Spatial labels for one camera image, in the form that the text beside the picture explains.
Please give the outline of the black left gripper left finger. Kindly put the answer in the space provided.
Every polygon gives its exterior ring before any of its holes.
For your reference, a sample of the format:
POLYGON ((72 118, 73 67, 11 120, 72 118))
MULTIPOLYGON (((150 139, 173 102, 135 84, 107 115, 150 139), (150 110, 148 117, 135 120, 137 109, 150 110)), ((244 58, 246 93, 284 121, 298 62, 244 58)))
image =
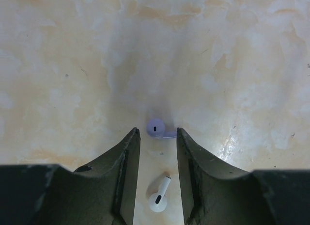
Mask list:
POLYGON ((131 225, 140 159, 140 131, 69 171, 58 164, 0 167, 3 225, 131 225))

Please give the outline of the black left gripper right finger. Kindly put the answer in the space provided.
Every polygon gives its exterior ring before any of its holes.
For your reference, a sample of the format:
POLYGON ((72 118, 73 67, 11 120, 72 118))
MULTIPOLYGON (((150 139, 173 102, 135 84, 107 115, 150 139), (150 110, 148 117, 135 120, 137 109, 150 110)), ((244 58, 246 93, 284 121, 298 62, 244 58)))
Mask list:
POLYGON ((182 128, 176 146, 185 224, 309 224, 309 170, 247 172, 198 145, 182 128))

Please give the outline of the purple earbud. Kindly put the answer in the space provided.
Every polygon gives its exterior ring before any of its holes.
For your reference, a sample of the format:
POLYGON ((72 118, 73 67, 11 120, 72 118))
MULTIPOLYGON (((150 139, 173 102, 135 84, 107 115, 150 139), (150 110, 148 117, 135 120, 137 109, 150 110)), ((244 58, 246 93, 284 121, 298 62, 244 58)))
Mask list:
POLYGON ((149 136, 156 139, 173 139, 177 136, 176 130, 166 131, 164 122, 159 118, 149 120, 146 126, 146 132, 149 136))

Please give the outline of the white earbud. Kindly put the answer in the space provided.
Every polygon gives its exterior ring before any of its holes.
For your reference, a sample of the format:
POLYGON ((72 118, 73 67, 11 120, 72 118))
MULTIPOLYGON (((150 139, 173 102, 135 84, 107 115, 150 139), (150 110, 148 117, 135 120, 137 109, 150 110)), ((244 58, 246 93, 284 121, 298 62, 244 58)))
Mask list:
POLYGON ((152 194, 149 198, 149 207, 153 212, 160 213, 166 209, 168 202, 165 197, 165 193, 170 185, 170 182, 171 177, 165 176, 158 192, 152 194))

